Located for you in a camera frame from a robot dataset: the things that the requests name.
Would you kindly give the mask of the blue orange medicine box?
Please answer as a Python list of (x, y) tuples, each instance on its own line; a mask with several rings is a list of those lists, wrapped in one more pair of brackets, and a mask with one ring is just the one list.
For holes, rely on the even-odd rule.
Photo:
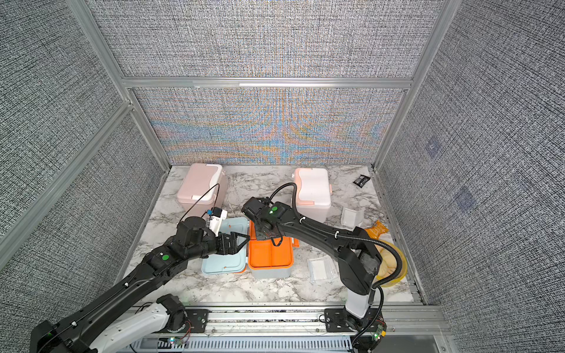
[(248, 235), (250, 242), (238, 254), (214, 254), (204, 259), (201, 266), (204, 275), (235, 274), (248, 269), (256, 279), (282, 279), (291, 276), (294, 250), (300, 246), (297, 239), (284, 238), (278, 247), (271, 241), (259, 241), (255, 236), (255, 226), (245, 217), (223, 220), (219, 231)]

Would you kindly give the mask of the white pink medicine chest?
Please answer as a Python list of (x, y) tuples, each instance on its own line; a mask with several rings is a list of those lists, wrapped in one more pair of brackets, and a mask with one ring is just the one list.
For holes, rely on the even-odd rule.
[(331, 208), (332, 187), (327, 169), (298, 168), (293, 174), (297, 185), (296, 204), (299, 214), (325, 223)]

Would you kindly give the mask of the clear plastic gauze box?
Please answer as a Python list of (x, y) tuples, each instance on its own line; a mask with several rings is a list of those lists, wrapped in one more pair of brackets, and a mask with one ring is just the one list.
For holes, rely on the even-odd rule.
[(341, 225), (346, 228), (360, 227), (364, 220), (363, 210), (344, 207), (341, 214)]

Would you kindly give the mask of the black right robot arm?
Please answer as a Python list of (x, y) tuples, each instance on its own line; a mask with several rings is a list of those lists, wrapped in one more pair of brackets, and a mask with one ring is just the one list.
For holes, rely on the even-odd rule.
[(337, 262), (348, 294), (335, 324), (363, 335), (382, 320), (383, 286), (400, 276), (404, 260), (393, 246), (371, 238), (360, 227), (340, 229), (304, 216), (298, 211), (297, 196), (297, 184), (287, 182), (270, 197), (250, 198), (241, 212), (254, 224), (257, 239), (297, 239)]

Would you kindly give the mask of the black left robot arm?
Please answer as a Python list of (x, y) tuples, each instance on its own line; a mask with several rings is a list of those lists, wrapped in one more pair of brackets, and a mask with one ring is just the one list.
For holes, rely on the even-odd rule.
[(180, 222), (175, 235), (147, 253), (120, 282), (56, 324), (39, 323), (31, 333), (31, 352), (95, 352), (94, 341), (142, 298), (185, 271), (188, 262), (211, 254), (237, 254), (250, 241), (239, 232), (214, 233), (204, 219)]

